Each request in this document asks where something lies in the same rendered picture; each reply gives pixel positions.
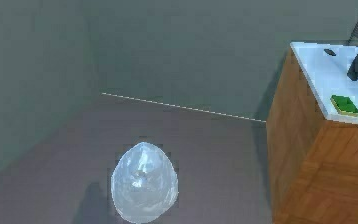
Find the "wooden cabinet with white top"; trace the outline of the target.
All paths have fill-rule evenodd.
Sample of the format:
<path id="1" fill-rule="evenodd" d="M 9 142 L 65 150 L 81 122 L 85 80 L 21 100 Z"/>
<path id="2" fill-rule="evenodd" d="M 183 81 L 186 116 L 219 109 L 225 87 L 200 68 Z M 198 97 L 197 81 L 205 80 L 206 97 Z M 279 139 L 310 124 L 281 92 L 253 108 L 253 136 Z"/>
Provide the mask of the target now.
<path id="1" fill-rule="evenodd" d="M 332 49 L 330 56 L 324 49 Z M 272 224 L 358 224 L 358 108 L 347 70 L 355 46 L 291 43 L 266 121 Z"/>

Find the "green and yellow sponge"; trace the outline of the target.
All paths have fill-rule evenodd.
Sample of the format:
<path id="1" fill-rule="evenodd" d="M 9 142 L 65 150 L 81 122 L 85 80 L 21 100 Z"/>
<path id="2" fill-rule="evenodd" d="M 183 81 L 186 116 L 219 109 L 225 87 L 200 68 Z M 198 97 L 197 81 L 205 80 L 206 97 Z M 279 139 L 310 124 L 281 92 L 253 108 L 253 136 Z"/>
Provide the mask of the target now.
<path id="1" fill-rule="evenodd" d="M 332 95 L 330 100 L 339 114 L 358 117 L 358 108 L 349 97 Z"/>

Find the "pale blue egg-shaped bag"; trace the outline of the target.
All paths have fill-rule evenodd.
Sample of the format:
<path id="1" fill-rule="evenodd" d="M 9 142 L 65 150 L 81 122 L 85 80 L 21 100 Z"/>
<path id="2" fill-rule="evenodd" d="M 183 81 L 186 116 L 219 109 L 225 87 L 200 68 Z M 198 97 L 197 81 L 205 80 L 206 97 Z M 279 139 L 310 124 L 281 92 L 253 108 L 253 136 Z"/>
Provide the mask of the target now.
<path id="1" fill-rule="evenodd" d="M 156 220 L 174 205 L 178 195 L 178 175 L 171 160 L 148 142 L 127 150 L 111 175 L 113 205 L 132 224 Z"/>

